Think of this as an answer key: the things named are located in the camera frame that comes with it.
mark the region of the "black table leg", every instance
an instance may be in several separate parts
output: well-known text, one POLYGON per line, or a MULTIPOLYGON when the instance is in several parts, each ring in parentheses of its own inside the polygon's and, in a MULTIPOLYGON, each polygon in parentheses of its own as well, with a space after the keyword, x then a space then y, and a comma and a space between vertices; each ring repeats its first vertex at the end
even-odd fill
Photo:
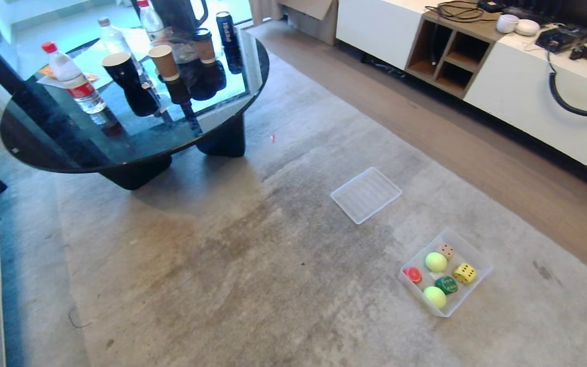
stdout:
POLYGON ((100 172, 105 178, 126 190, 137 190, 169 168, 170 155, 145 163, 134 163, 100 172))
POLYGON ((235 116, 216 132, 211 133, 196 144, 198 150, 207 155, 229 156, 239 158, 246 152, 246 136, 244 135, 244 115, 235 116))

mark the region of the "cardboard box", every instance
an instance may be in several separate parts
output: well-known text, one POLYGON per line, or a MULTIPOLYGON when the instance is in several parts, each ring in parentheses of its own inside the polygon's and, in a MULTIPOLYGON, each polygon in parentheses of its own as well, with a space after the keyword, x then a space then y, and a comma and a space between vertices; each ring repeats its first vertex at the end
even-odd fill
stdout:
POLYGON ((333 46, 336 43, 338 0, 278 0, 289 26, 333 46))

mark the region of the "brown paper cup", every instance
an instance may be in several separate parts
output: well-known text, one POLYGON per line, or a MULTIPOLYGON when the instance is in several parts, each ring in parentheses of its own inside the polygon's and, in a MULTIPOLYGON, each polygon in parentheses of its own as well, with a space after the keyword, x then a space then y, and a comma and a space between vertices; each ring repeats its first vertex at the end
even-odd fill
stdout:
POLYGON ((149 56, 153 59, 158 72, 165 82, 175 81, 180 77, 178 66, 172 55, 171 46, 162 44, 149 50, 149 56))

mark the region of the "red ball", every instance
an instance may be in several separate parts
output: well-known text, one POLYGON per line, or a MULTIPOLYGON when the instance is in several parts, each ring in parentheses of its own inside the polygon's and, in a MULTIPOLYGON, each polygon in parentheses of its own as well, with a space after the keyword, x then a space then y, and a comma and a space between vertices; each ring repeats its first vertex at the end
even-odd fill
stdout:
POLYGON ((403 270, 403 273, 412 281, 413 284, 418 284, 422 281, 422 274, 420 274, 420 270, 415 267, 410 267, 403 270))

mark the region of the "round glass table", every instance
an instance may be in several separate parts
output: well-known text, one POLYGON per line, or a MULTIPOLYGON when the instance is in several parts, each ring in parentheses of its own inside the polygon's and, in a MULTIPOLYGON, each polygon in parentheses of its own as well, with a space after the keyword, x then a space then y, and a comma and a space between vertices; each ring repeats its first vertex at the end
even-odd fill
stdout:
MULTIPOLYGON (((86 114, 66 90, 42 84, 36 74, 7 104, 2 141, 15 158, 37 169, 98 172, 127 190, 149 182, 170 166, 172 154, 193 145, 208 155, 243 156, 243 112, 266 83, 269 57, 249 33, 237 36, 238 47, 219 49, 212 65, 199 60, 178 65, 191 93, 186 103, 174 104, 153 61, 142 60, 140 77, 159 103, 146 117, 133 113, 107 75, 95 84, 107 107, 86 114)), ((93 42, 70 52, 77 64, 84 58, 100 63, 105 53, 97 53, 100 42, 93 42)))

